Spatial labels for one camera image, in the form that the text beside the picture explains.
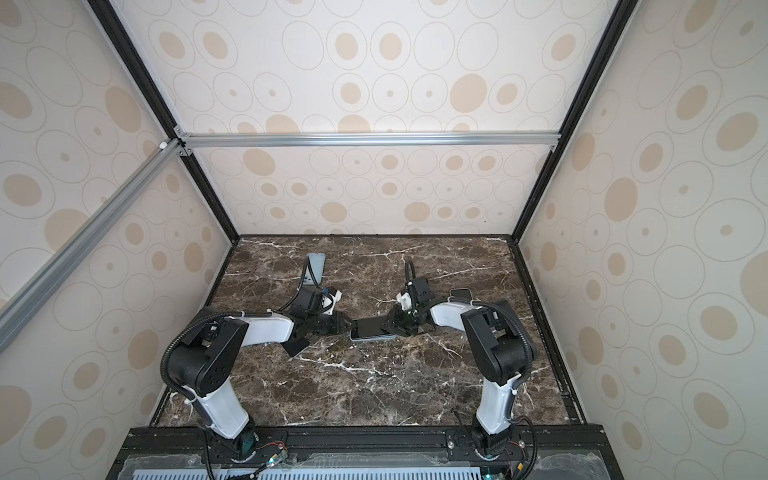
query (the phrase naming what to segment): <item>ventilation grille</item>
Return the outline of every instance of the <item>ventilation grille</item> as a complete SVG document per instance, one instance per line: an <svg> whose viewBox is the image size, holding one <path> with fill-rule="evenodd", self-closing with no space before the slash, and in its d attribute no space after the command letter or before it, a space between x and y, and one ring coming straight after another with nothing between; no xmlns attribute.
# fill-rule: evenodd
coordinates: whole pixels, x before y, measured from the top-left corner
<svg viewBox="0 0 768 480"><path fill-rule="evenodd" d="M253 472L251 468L229 468L217 480ZM202 468L136 470L134 480L208 480ZM259 480L481 480L477 467L410 468L293 468L262 472Z"/></svg>

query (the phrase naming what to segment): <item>phone screen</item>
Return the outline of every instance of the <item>phone screen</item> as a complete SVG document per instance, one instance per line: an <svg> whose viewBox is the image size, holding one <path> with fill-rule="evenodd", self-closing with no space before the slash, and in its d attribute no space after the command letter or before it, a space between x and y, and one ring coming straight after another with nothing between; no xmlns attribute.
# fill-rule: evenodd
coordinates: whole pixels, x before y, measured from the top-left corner
<svg viewBox="0 0 768 480"><path fill-rule="evenodd" d="M315 280L317 280L317 283L323 282L323 268L326 265L326 254L324 253L308 253L307 256L310 258L310 266L312 267L312 273L315 276ZM306 273L304 274L304 285L312 285L312 277L310 276L310 269L306 269Z"/></svg>
<svg viewBox="0 0 768 480"><path fill-rule="evenodd" d="M389 340L397 335L387 333L381 329L381 325L386 322L386 316L375 316L368 319L357 320L357 327L349 333L349 338L355 341L365 340Z"/></svg>

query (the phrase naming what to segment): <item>white plastic part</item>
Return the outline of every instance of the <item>white plastic part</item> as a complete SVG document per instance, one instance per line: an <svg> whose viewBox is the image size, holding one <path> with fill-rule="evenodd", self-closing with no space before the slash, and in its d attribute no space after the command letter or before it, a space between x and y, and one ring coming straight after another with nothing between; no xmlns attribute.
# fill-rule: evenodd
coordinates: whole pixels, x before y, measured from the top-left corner
<svg viewBox="0 0 768 480"><path fill-rule="evenodd" d="M395 296L395 300L397 300L397 303L400 304L400 308L402 308L402 311L405 312L406 310L411 309L411 294L410 293L398 293L397 296Z"/></svg>
<svg viewBox="0 0 768 480"><path fill-rule="evenodd" d="M248 423L248 414L237 401L230 380L203 398L197 397L200 406L208 413L213 422L210 429L225 439L233 439L243 431Z"/></svg>
<svg viewBox="0 0 768 480"><path fill-rule="evenodd" d="M293 321L279 313L273 313L271 317L247 316L240 319L248 323L242 346L282 343L288 340L293 331Z"/></svg>
<svg viewBox="0 0 768 480"><path fill-rule="evenodd" d="M341 290L336 291L336 295L333 297L333 306L326 311L326 315L333 314L333 309L336 308L336 304L341 300ZM323 297L323 308L331 304L331 301L327 297Z"/></svg>
<svg viewBox="0 0 768 480"><path fill-rule="evenodd" d="M481 307L463 302L445 302L438 303L429 309L429 313L432 315L432 321L435 322L435 325L449 326L463 332L464 323L462 323L462 313L478 308Z"/></svg>
<svg viewBox="0 0 768 480"><path fill-rule="evenodd" d="M504 386L488 380L482 380L482 397L476 413L482 428L490 435L499 433L509 427L507 409L515 393L512 391L512 382L520 377L520 374L509 379Z"/></svg>

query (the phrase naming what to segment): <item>dark brown marble surface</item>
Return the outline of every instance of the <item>dark brown marble surface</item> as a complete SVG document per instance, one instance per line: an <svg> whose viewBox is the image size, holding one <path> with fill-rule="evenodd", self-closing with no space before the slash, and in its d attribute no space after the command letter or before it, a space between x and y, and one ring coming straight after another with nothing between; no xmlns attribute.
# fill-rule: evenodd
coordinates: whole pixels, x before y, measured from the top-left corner
<svg viewBox="0 0 768 480"><path fill-rule="evenodd" d="M515 414L537 424L568 423L507 243L479 237L252 237L241 240L213 305L264 311L290 297L307 253L326 254L323 284L343 292L337 309L352 318L385 313L410 256L419 276L444 296L469 288L474 298L505 297L537 344L540 358L521 389ZM277 344L248 346L232 372L240 402L258 425L455 425L471 422L482 376L458 330L353 343L323 337L290 359ZM174 396L159 425L192 425L197 414Z"/></svg>

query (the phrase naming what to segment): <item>white wall panel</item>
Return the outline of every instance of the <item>white wall panel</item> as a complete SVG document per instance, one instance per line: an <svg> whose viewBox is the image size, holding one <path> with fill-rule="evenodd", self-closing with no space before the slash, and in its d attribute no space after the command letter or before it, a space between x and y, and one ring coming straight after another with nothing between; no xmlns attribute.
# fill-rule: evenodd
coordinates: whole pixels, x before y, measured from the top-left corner
<svg viewBox="0 0 768 480"><path fill-rule="evenodd" d="M652 0L521 241L625 478L763 478L768 2Z"/></svg>
<svg viewBox="0 0 768 480"><path fill-rule="evenodd" d="M185 131L557 130L606 0L124 0Z"/></svg>
<svg viewBox="0 0 768 480"><path fill-rule="evenodd" d="M240 234L509 233L548 145L198 148Z"/></svg>
<svg viewBox="0 0 768 480"><path fill-rule="evenodd" d="M230 242L171 161L0 355L0 478L104 478Z"/></svg>
<svg viewBox="0 0 768 480"><path fill-rule="evenodd" d="M78 2L0 4L0 308L163 138Z"/></svg>

